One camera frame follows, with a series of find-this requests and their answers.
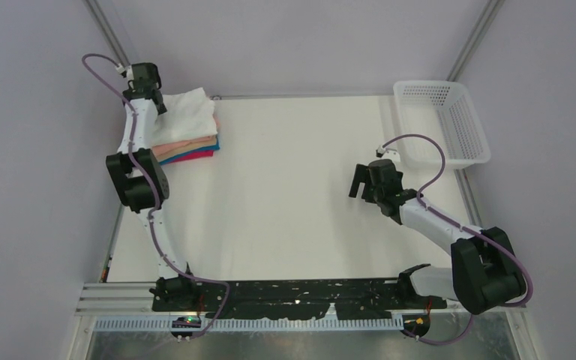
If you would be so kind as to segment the white printed t-shirt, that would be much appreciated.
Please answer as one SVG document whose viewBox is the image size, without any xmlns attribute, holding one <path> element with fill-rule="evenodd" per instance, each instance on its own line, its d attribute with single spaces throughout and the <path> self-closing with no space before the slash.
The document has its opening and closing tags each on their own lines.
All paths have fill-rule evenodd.
<svg viewBox="0 0 576 360">
<path fill-rule="evenodd" d="M 203 87 L 180 94 L 165 94 L 166 112 L 157 117 L 152 146 L 161 146 L 218 134 L 215 102 Z"/>
</svg>

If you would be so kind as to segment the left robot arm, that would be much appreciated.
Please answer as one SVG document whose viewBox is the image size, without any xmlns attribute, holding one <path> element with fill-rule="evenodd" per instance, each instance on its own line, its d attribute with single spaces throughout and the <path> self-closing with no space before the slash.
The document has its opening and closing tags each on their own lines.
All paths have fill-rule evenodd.
<svg viewBox="0 0 576 360">
<path fill-rule="evenodd" d="M 189 311 L 200 303 L 198 281 L 173 247 L 164 209 L 170 186 L 151 145 L 155 122 L 167 111 L 161 77 L 157 65 L 148 62 L 117 69 L 127 80 L 120 94 L 126 122 L 118 150 L 106 157 L 106 168 L 121 204 L 140 219 L 154 246 L 158 276 L 149 290 L 154 310 Z"/>
</svg>

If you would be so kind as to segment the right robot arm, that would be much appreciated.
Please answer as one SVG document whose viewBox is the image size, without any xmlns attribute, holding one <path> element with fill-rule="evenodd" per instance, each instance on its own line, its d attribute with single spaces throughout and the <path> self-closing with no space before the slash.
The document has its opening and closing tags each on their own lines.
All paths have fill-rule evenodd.
<svg viewBox="0 0 576 360">
<path fill-rule="evenodd" d="M 458 224 L 416 190 L 404 188 L 403 173 L 392 160 L 356 165 L 349 197 L 378 206 L 385 217 L 423 235 L 450 256 L 448 268 L 421 264 L 399 274 L 398 298 L 408 308 L 433 296 L 460 302 L 478 315 L 526 297 L 526 272 L 516 263 L 506 232 Z"/>
</svg>

